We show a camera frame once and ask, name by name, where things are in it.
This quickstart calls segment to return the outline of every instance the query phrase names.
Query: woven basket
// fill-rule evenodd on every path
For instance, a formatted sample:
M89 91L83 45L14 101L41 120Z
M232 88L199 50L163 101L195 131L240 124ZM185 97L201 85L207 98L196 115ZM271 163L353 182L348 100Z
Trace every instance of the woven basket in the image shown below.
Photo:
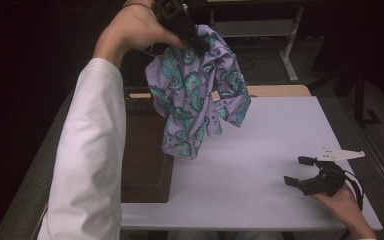
M126 147L121 179L121 202L164 203L168 201L173 159L164 154L161 142L166 118L159 115L148 88L125 88Z

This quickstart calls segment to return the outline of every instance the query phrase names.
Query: gray carpet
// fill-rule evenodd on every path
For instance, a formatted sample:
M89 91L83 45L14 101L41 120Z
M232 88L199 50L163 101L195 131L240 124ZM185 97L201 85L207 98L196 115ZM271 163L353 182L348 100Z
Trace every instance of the gray carpet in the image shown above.
M245 78L250 85L291 84L278 55L282 39L248 39L234 43ZM299 77L298 84L309 85L323 76L311 71L322 44L321 39L307 39L295 43L291 62ZM381 119L380 125L362 129L353 118L353 96L336 97L335 80L315 89L325 114L343 149L363 150L364 161L351 160L350 164L361 179L366 194L384 227L384 97L373 85L366 85L366 108L373 109ZM26 175L16 197L0 226L0 239L34 239L38 221L46 207L55 149L71 96L67 97L42 147ZM294 233L297 240L339 239L341 232ZM378 233L384 239L384 229ZM146 232L133 232L132 239L144 239Z

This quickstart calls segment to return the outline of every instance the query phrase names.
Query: white tabletop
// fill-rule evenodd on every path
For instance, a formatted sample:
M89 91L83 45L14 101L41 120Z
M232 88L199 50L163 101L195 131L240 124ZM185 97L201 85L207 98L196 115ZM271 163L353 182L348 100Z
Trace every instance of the white tabletop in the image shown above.
M122 228L344 228L283 180L318 174L317 167L298 164L298 156L340 148L316 97L253 98L242 127L223 123L222 129L221 136L204 138L195 160L175 160L168 203L122 203ZM351 171L346 161L339 165ZM367 199L363 214L372 228L382 228Z

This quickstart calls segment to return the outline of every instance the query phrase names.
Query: paisley fabric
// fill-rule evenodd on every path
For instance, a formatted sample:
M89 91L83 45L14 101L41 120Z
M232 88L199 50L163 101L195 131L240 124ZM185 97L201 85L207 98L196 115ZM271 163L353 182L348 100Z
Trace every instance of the paisley fabric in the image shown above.
M197 32L210 46L205 56L168 47L146 68L154 107L169 115L162 150L187 159L196 158L205 134L222 134L220 118L240 127L251 103L235 54L208 26ZM213 100L213 91L220 99Z

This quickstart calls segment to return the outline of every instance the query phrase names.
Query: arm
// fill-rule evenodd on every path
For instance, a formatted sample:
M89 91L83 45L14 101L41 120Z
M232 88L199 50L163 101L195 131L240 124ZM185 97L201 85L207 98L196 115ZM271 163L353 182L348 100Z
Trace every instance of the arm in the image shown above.
M332 197L315 194L313 198L325 205L330 212L350 230L357 239L376 239L376 234L361 213L354 194L348 185L344 185Z
M121 166L126 112L119 67L132 48L156 42L178 47L162 28L153 1L124 8L99 38L79 76L61 133L46 213L38 239L119 239Z

